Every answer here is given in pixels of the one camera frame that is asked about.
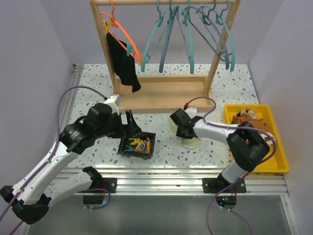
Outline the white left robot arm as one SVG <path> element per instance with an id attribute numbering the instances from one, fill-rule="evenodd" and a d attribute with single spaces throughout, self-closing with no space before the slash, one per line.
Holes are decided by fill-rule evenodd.
<path id="1" fill-rule="evenodd" d="M 57 189 L 48 190 L 47 187 L 65 166 L 92 147 L 97 139 L 138 135 L 141 128 L 130 110 L 126 111 L 126 117 L 127 124 L 123 124 L 117 105 L 97 103 L 85 116 L 67 125 L 52 149 L 24 179 L 0 190 L 8 207 L 22 222 L 31 225 L 42 219 L 53 203 L 71 194 L 103 190 L 103 178 L 92 166 L 85 167 Z"/>

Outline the teal clothespin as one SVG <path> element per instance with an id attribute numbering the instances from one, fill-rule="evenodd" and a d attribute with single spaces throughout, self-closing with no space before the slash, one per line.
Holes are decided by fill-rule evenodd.
<path id="1" fill-rule="evenodd" d="M 132 56 L 133 55 L 133 46 L 131 44 L 127 44 L 127 56 Z"/>

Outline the black underwear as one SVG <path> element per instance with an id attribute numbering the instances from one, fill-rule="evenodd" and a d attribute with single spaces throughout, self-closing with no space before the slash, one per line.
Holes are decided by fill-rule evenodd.
<path id="1" fill-rule="evenodd" d="M 108 33 L 106 39 L 111 54 L 113 69 L 115 74 L 120 78 L 121 84 L 131 86 L 133 93 L 139 91 L 141 85 L 136 75 L 134 58 L 127 55 L 127 51 L 111 34 Z"/>

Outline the orange hanger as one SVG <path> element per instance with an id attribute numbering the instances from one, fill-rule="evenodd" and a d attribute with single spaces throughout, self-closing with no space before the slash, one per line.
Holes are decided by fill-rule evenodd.
<path id="1" fill-rule="evenodd" d="M 111 14 L 107 13 L 107 12 L 100 12 L 100 16 L 101 16 L 101 19 L 102 21 L 103 20 L 111 20 L 111 27 L 113 28 L 117 28 L 119 29 L 123 35 L 126 37 L 126 39 L 128 40 L 127 43 L 124 43 L 122 42 L 118 37 L 115 36 L 115 34 L 111 31 L 110 29 L 110 32 L 109 34 L 111 36 L 113 36 L 113 38 L 122 46 L 122 48 L 126 51 L 127 50 L 127 44 L 131 44 L 133 46 L 133 55 L 131 57 L 134 58 L 135 61 L 137 61 L 139 64 L 142 64 L 142 56 L 141 56 L 141 53 L 139 51 L 139 49 L 137 48 L 136 44 L 134 43 L 133 39 L 131 38 L 131 36 L 128 34 L 128 32 L 124 29 L 124 27 L 120 24 L 120 22 L 118 22 L 116 19 L 115 19 L 115 16 L 114 16 L 114 12 L 115 12 L 115 5 L 113 3 L 112 0 L 110 0 L 110 4 L 111 4 L 111 7 L 112 7 L 112 11 L 111 11 Z"/>

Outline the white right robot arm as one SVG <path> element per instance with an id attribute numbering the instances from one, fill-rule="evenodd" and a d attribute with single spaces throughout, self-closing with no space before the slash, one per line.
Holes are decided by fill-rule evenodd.
<path id="1" fill-rule="evenodd" d="M 270 146 L 260 130 L 249 122 L 226 125 L 208 122 L 204 117 L 190 117 L 186 110 L 178 109 L 170 115 L 177 126 L 176 136 L 183 139 L 208 138 L 225 143 L 231 151 L 233 161 L 211 182 L 204 182 L 214 192 L 229 192 L 241 176 L 252 172 L 269 153 Z"/>

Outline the pale green underwear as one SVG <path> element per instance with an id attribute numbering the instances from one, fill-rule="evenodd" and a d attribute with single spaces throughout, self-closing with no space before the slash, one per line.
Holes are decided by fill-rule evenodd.
<path id="1" fill-rule="evenodd" d="M 184 139 L 181 137 L 177 137 L 176 133 L 178 130 L 178 126 L 170 118 L 170 115 L 173 113 L 174 112 L 169 112 L 168 116 L 167 116 L 168 117 L 169 134 L 170 134 L 171 138 L 174 140 L 174 142 L 178 146 L 181 146 L 185 149 L 196 149 L 201 143 L 201 138 Z"/>

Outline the yellow clothespin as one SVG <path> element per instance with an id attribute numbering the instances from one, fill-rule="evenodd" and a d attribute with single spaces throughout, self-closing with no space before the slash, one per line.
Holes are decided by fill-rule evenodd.
<path id="1" fill-rule="evenodd" d="M 105 32 L 108 34 L 110 32 L 110 28 L 111 28 L 111 20 L 103 20 L 103 27 Z"/>

